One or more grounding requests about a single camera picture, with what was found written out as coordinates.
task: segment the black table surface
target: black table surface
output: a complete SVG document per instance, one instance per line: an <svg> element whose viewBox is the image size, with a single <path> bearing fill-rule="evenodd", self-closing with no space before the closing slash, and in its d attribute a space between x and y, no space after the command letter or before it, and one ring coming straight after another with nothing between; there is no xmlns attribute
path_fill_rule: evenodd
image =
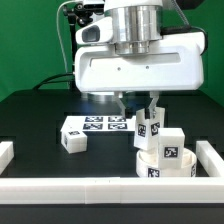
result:
<svg viewBox="0 0 224 224"><path fill-rule="evenodd" d="M147 93L125 97L135 111L150 103ZM157 106L166 109L165 127L183 129L186 148L195 151L197 140L207 140L224 155L222 106L200 91L163 92ZM119 114L115 102L84 100L80 94L67 90L13 93L0 103L0 141L13 141L15 152L1 178L137 177L138 149L133 146L133 132L88 132L87 152L78 154L68 154L61 145L60 130L67 116ZM200 163L197 175L206 176ZM222 204L1 205L0 223L15 223L16 219L16 223L28 223L31 219L32 223L39 223L43 218L46 223L63 220L66 223L163 223L164 220L211 223L214 217L215 220L222 217L223 207Z"/></svg>

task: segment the green background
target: green background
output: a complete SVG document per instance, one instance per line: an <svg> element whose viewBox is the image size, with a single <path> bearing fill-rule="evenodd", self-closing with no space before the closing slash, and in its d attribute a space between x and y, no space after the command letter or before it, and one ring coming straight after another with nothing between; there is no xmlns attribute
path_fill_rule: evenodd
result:
<svg viewBox="0 0 224 224"><path fill-rule="evenodd" d="M14 91L31 89L43 79L65 72L56 32L56 12L62 2L0 1L0 101ZM203 55L205 82L201 90L224 106L224 1L205 0L185 14L191 25L202 27L209 35L209 49ZM163 21L167 26L182 24L175 12L165 12ZM60 27L70 69L69 28L62 15ZM66 84L47 88L66 88Z"/></svg>

